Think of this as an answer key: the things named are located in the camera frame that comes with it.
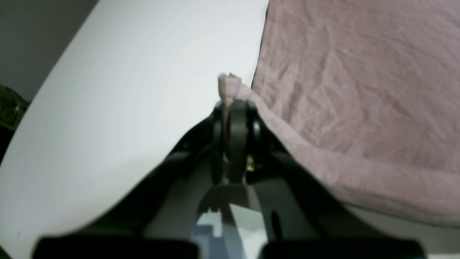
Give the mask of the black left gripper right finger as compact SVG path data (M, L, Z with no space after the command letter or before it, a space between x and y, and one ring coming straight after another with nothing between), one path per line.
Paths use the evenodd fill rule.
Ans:
M264 124L252 101L228 113L230 183L254 188L268 242L260 259L426 259L415 240L398 239L347 210Z

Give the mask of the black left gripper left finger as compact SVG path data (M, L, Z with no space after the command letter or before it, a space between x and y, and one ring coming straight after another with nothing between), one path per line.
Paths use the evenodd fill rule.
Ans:
M200 259L197 210L222 179L223 103L105 214L74 233L43 237L34 259Z

